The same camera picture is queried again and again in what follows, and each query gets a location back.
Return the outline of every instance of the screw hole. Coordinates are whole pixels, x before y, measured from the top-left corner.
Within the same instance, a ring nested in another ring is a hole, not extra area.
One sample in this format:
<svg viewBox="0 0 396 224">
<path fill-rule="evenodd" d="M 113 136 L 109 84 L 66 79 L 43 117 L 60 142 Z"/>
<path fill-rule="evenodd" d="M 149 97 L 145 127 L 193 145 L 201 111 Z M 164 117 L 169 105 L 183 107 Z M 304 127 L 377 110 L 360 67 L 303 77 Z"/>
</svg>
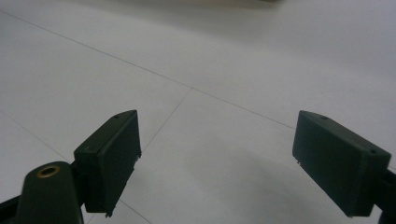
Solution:
<svg viewBox="0 0 396 224">
<path fill-rule="evenodd" d="M 37 173 L 38 178 L 47 178 L 58 174 L 61 168 L 57 165 L 46 166 Z"/>
</svg>

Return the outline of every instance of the brass insert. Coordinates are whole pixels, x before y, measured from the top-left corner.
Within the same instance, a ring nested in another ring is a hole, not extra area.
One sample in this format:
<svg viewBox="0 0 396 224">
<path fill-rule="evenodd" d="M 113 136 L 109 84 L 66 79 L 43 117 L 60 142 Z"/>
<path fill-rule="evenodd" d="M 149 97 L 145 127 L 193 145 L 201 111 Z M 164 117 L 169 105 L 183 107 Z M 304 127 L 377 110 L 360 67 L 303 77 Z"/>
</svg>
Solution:
<svg viewBox="0 0 396 224">
<path fill-rule="evenodd" d="M 47 178 L 53 175 L 58 174 L 61 171 L 61 167 L 57 165 L 49 165 L 42 168 L 39 172 L 37 172 L 38 178 Z"/>
</svg>

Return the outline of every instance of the tile grout line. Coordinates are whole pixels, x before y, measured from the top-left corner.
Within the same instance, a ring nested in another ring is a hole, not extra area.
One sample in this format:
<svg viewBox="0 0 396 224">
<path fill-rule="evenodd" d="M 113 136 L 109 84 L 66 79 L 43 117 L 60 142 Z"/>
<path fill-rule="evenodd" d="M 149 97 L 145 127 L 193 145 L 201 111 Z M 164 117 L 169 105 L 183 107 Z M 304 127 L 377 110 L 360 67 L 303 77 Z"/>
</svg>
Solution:
<svg viewBox="0 0 396 224">
<path fill-rule="evenodd" d="M 90 218 L 90 220 L 88 220 L 87 224 L 90 224 L 90 222 L 93 220 L 93 218 L 95 217 L 96 214 L 93 214 L 93 216 Z"/>
<path fill-rule="evenodd" d="M 134 210 L 129 204 L 127 204 L 126 202 L 124 202 L 123 200 L 120 200 L 120 202 L 122 202 L 125 206 L 127 206 L 129 209 L 131 209 L 132 211 L 134 211 L 135 213 L 137 213 L 140 217 L 142 217 L 143 219 L 145 219 L 149 224 L 152 224 L 152 222 L 150 222 L 148 219 L 146 219 L 145 217 L 143 217 L 140 213 L 136 212 L 136 210 Z"/>
<path fill-rule="evenodd" d="M 28 129 L 26 129 L 24 126 L 19 124 L 15 119 L 13 119 L 11 116 L 9 116 L 6 112 L 4 112 L 2 109 L 0 109 L 0 113 L 4 114 L 7 118 L 11 119 L 14 123 L 16 123 L 18 126 L 20 126 L 24 131 L 28 132 L 30 135 L 32 135 L 36 140 L 38 140 L 41 144 L 44 146 L 48 147 L 52 151 L 54 151 L 56 154 L 58 154 L 60 157 L 62 157 L 65 161 L 70 162 L 67 158 L 65 158 L 61 153 L 56 151 L 54 148 L 50 147 L 47 143 L 45 143 L 41 138 L 30 132 Z"/>
<path fill-rule="evenodd" d="M 209 94 L 209 93 L 207 93 L 207 92 L 204 92 L 204 91 L 200 91 L 200 90 L 198 90 L 198 89 L 195 89 L 194 87 L 191 87 L 191 88 L 192 88 L 193 90 L 195 90 L 195 91 L 198 91 L 198 92 L 200 92 L 200 93 L 203 93 L 203 94 L 205 94 L 205 95 L 208 95 L 208 96 L 210 96 L 210 97 L 213 97 L 213 98 L 215 98 L 215 99 L 218 99 L 218 100 L 220 100 L 220 101 L 222 101 L 222 102 L 224 102 L 224 103 L 227 103 L 227 104 L 236 106 L 236 107 L 238 107 L 238 108 L 240 108 L 240 109 L 246 110 L 247 112 L 250 112 L 250 113 L 252 113 L 252 114 L 255 114 L 255 115 L 257 115 L 257 116 L 260 116 L 260 117 L 262 117 L 262 118 L 264 118 L 264 119 L 269 119 L 269 120 L 271 120 L 272 122 L 275 122 L 275 123 L 277 123 L 277 124 L 280 124 L 280 125 L 283 125 L 283 126 L 285 126 L 285 127 L 288 127 L 288 128 L 290 128 L 290 129 L 295 130 L 295 128 L 293 128 L 293 127 L 291 127 L 291 126 L 289 126 L 289 125 L 287 125 L 287 124 L 284 124 L 284 123 L 282 123 L 282 122 L 280 122 L 280 121 L 277 121 L 277 120 L 275 120 L 275 119 L 270 119 L 270 118 L 268 118 L 268 117 L 265 117 L 264 115 L 261 115 L 261 114 L 259 114 L 259 113 L 257 113 L 257 112 L 254 112 L 254 111 L 252 111 L 252 110 L 246 109 L 246 108 L 244 108 L 244 107 L 242 107 L 242 106 L 240 106 L 240 105 L 236 105 L 236 104 L 231 103 L 231 102 L 229 102 L 229 101 L 220 99 L 219 97 L 214 96 L 214 95 L 212 95 L 212 94 Z"/>
<path fill-rule="evenodd" d="M 47 31 L 47 32 L 50 32 L 51 34 L 54 34 L 54 35 L 57 35 L 57 36 L 62 37 L 62 38 L 64 38 L 64 39 L 67 39 L 67 40 L 69 40 L 69 41 L 72 41 L 72 42 L 74 42 L 74 43 L 76 43 L 76 44 L 79 44 L 79 45 L 85 47 L 85 48 L 92 49 L 92 50 L 97 51 L 97 52 L 99 52 L 99 53 L 105 54 L 106 56 L 111 57 L 111 58 L 113 58 L 113 59 L 120 60 L 120 61 L 122 61 L 122 62 L 124 62 L 124 63 L 128 63 L 128 64 L 130 64 L 130 65 L 136 66 L 136 67 L 138 67 L 138 68 L 140 68 L 140 69 L 143 69 L 143 70 L 145 70 L 145 71 L 147 71 L 147 72 L 150 72 L 151 74 L 157 75 L 157 76 L 159 76 L 159 77 L 163 77 L 163 78 L 165 78 L 165 79 L 168 79 L 168 80 L 170 80 L 170 81 L 173 81 L 173 82 L 175 82 L 175 83 L 177 83 L 177 84 L 180 84 L 180 85 L 182 85 L 182 86 L 185 86 L 185 87 L 188 87 L 188 88 L 193 88 L 193 89 L 196 90 L 196 91 L 199 91 L 199 92 L 201 92 L 201 93 L 203 93 L 203 94 L 206 94 L 206 95 L 208 95 L 208 96 L 211 96 L 211 97 L 213 97 L 213 98 L 215 98 L 215 99 L 218 99 L 218 100 L 220 100 L 220 101 L 222 101 L 222 102 L 225 102 L 225 103 L 227 103 L 227 104 L 234 105 L 234 106 L 236 106 L 236 107 L 238 107 L 238 108 L 244 109 L 244 110 L 246 110 L 246 111 L 248 111 L 248 112 L 250 112 L 250 113 L 252 113 L 252 114 L 255 114 L 255 115 L 257 115 L 257 116 L 260 116 L 260 117 L 262 117 L 262 118 L 264 118 L 264 119 L 269 119 L 269 120 L 271 120 L 271 121 L 273 121 L 273 122 L 275 122 L 275 123 L 278 123 L 278 124 L 280 124 L 280 125 L 286 126 L 286 127 L 291 128 L 291 129 L 293 129 L 293 130 L 295 129 L 295 128 L 293 128 L 293 127 L 291 127 L 291 126 L 289 126 L 289 125 L 287 125 L 287 124 L 284 124 L 284 123 L 282 123 L 282 122 L 280 122 L 280 121 L 277 121 L 277 120 L 275 120 L 275 119 L 270 119 L 270 118 L 268 118 L 268 117 L 265 117 L 264 115 L 261 115 L 261 114 L 259 114 L 259 113 L 257 113 L 257 112 L 254 112 L 254 111 L 252 111 L 252 110 L 249 110 L 249 109 L 247 109 L 247 108 L 244 108 L 244 107 L 242 107 L 242 106 L 240 106 L 240 105 L 236 105 L 236 104 L 231 103 L 231 102 L 229 102 L 229 101 L 223 100 L 223 99 L 221 99 L 221 98 L 219 98 L 219 97 L 217 97 L 217 96 L 214 96 L 214 95 L 212 95 L 212 94 L 210 94 L 210 93 L 207 93 L 207 92 L 204 92 L 204 91 L 200 91 L 200 90 L 194 88 L 193 86 L 189 86 L 189 85 L 187 85 L 187 84 L 185 84 L 185 83 L 179 82 L 179 81 L 177 81 L 177 80 L 173 80 L 173 79 L 170 78 L 170 77 L 166 77 L 166 76 L 164 76 L 164 75 L 161 75 L 161 74 L 159 74 L 159 73 L 157 73 L 157 72 L 154 72 L 154 71 L 152 71 L 152 70 L 149 70 L 149 69 L 147 69 L 147 68 L 145 68 L 145 67 L 143 67 L 143 66 L 137 65 L 137 64 L 135 64 L 135 63 L 128 62 L 128 61 L 126 61 L 126 60 L 123 60 L 123 59 L 121 59 L 121 58 L 119 58 L 119 57 L 116 57 L 116 56 L 114 56 L 114 55 L 111 55 L 111 54 L 109 54 L 109 53 L 106 53 L 106 52 L 104 52 L 104 51 L 101 51 L 101 50 L 99 50 L 99 49 L 95 49 L 95 48 L 90 47 L 90 46 L 88 46 L 88 45 L 86 45 L 86 44 L 80 43 L 80 42 L 78 42 L 77 40 L 74 40 L 74 39 L 72 39 L 72 38 L 69 38 L 69 37 L 67 37 L 67 36 L 65 36 L 65 35 L 60 35 L 60 34 L 58 34 L 58 33 L 55 33 L 55 32 L 53 32 L 53 31 L 51 31 L 51 30 L 49 30 L 49 29 L 46 29 L 46 28 L 44 28 L 44 27 L 42 27 L 42 26 L 39 26 L 39 25 L 37 25 L 37 24 L 34 24 L 34 23 L 32 23 L 32 22 L 26 21 L 26 20 L 21 19 L 21 18 L 19 18 L 19 17 L 17 17 L 17 16 L 14 16 L 14 15 L 12 15 L 12 14 L 9 14 L 9 13 L 3 11 L 2 9 L 0 9 L 0 12 L 4 13 L 4 14 L 6 14 L 6 15 L 12 17 L 12 18 L 15 18 L 15 19 L 17 19 L 17 20 L 24 21 L 24 22 L 26 22 L 26 23 L 28 23 L 28 24 L 31 24 L 31 25 L 33 25 L 33 26 L 39 28 L 39 29 L 45 30 L 45 31 Z"/>
<path fill-rule="evenodd" d="M 117 56 L 111 55 L 111 54 L 106 53 L 106 52 L 104 52 L 104 51 L 101 51 L 101 50 L 99 50 L 99 49 L 95 49 L 95 48 L 93 48 L 93 47 L 91 47 L 91 46 L 89 46 L 89 45 L 86 45 L 86 44 L 83 44 L 83 43 L 81 43 L 81 42 L 78 42 L 77 40 L 74 40 L 74 39 L 72 39 L 72 38 L 70 38 L 70 37 L 67 37 L 67 36 L 65 36 L 65 35 L 58 34 L 58 33 L 56 33 L 56 32 L 53 32 L 53 31 L 49 30 L 49 29 L 46 29 L 46 28 L 44 28 L 44 27 L 42 27 L 42 26 L 40 26 L 40 25 L 34 24 L 34 23 L 32 23 L 32 22 L 26 21 L 26 20 L 24 20 L 24 19 L 22 19 L 22 18 L 19 18 L 19 17 L 17 17 L 17 16 L 14 16 L 14 15 L 12 15 L 12 14 L 9 14 L 9 13 L 3 11 L 2 9 L 0 9 L 0 12 L 2 12 L 2 13 L 4 13 L 4 14 L 8 15 L 9 17 L 15 18 L 15 19 L 20 20 L 20 21 L 24 21 L 24 22 L 26 22 L 26 23 L 28 23 L 28 24 L 30 24 L 30 25 L 33 25 L 33 26 L 35 26 L 35 27 L 37 27 L 37 28 L 39 28 L 39 29 L 45 30 L 45 31 L 47 31 L 47 32 L 50 32 L 50 33 L 52 33 L 53 35 L 57 35 L 57 36 L 59 36 L 59 37 L 62 37 L 62 38 L 67 39 L 67 40 L 69 40 L 69 41 L 72 41 L 72 42 L 74 42 L 74 43 L 76 43 L 76 44 L 79 44 L 79 45 L 85 47 L 85 48 L 92 49 L 92 50 L 97 51 L 97 52 L 99 52 L 99 53 L 105 54 L 105 55 L 107 55 L 108 57 L 111 57 L 111 58 L 113 58 L 113 59 L 120 60 L 120 61 L 122 61 L 122 62 L 124 62 L 124 63 L 128 63 L 128 64 L 130 64 L 130 65 L 136 66 L 136 67 L 138 67 L 138 68 L 140 68 L 140 69 L 143 69 L 143 70 L 145 70 L 145 71 L 147 71 L 147 72 L 150 72 L 150 73 L 152 73 L 152 74 L 154 74 L 154 75 L 157 75 L 157 76 L 159 76 L 159 77 L 163 77 L 163 78 L 166 78 L 166 79 L 171 80 L 171 81 L 173 81 L 173 82 L 176 82 L 177 84 L 180 84 L 180 85 L 182 85 L 182 86 L 189 87 L 189 88 L 191 87 L 191 86 L 188 86 L 188 85 L 186 85 L 186 84 L 184 84 L 184 83 L 182 83 L 182 82 L 179 82 L 179 81 L 177 81 L 177 80 L 173 80 L 173 79 L 170 78 L 170 77 L 166 77 L 166 76 L 164 76 L 164 75 L 161 75 L 161 74 L 159 74 L 159 73 L 156 73 L 156 72 L 154 72 L 154 71 L 151 71 L 151 70 L 149 70 L 149 69 L 147 69 L 147 68 L 145 68 L 145 67 L 143 67 L 143 66 L 137 65 L 137 64 L 135 64 L 135 63 L 128 62 L 128 61 L 126 61 L 126 60 L 123 60 L 122 58 L 119 58 L 119 57 L 117 57 Z"/>
<path fill-rule="evenodd" d="M 173 114 L 177 111 L 177 109 L 181 106 L 181 104 L 184 102 L 184 100 L 187 98 L 187 96 L 190 94 L 192 88 L 190 88 L 187 93 L 184 95 L 183 99 L 181 99 L 180 103 L 178 103 L 178 105 L 176 106 L 176 108 L 172 111 L 172 113 L 169 115 L 169 117 L 163 122 L 163 125 L 161 125 L 160 129 L 158 129 L 158 131 L 154 134 L 154 136 L 151 138 L 151 140 L 149 140 L 148 144 L 145 146 L 145 148 L 142 150 L 142 152 L 144 152 L 146 150 L 146 148 L 149 147 L 149 145 L 151 144 L 152 140 L 154 140 L 154 138 L 157 136 L 157 134 L 160 132 L 160 130 L 163 129 L 163 126 L 165 126 L 165 124 L 168 122 L 168 120 L 173 116 Z"/>
</svg>

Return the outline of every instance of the floor tile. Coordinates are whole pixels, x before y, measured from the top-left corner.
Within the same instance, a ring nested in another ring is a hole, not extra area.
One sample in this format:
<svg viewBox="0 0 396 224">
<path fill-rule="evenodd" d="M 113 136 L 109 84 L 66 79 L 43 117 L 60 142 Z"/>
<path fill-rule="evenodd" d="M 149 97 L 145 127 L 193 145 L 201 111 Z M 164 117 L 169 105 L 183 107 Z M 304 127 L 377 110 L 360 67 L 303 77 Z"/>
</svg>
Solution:
<svg viewBox="0 0 396 224">
<path fill-rule="evenodd" d="M 105 217 L 103 214 L 96 214 L 89 224 L 149 224 L 145 219 L 136 212 L 127 207 L 124 203 L 118 202 L 112 217 Z"/>
<path fill-rule="evenodd" d="M 0 14 L 0 106 L 69 161 L 111 116 L 136 109 L 142 148 L 189 88 Z"/>
<path fill-rule="evenodd" d="M 294 130 L 191 91 L 121 198 L 151 223 L 373 223 L 350 219 L 291 156 Z"/>
<path fill-rule="evenodd" d="M 325 114 L 396 153 L 394 1 L 2 0 L 0 8 L 291 127 L 301 109 Z"/>
</svg>

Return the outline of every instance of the white tile floor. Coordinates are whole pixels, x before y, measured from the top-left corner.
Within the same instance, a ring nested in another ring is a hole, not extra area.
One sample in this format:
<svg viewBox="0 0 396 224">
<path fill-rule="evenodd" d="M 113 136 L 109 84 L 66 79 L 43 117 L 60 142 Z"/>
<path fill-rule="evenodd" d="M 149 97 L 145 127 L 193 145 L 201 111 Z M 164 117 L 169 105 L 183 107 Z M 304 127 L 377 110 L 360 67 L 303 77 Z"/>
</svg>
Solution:
<svg viewBox="0 0 396 224">
<path fill-rule="evenodd" d="M 392 0 L 0 0 L 0 200 L 110 116 L 143 151 L 112 218 L 86 223 L 375 223 L 291 156 L 298 111 L 396 154 Z M 392 159 L 391 167 L 396 167 Z"/>
</svg>

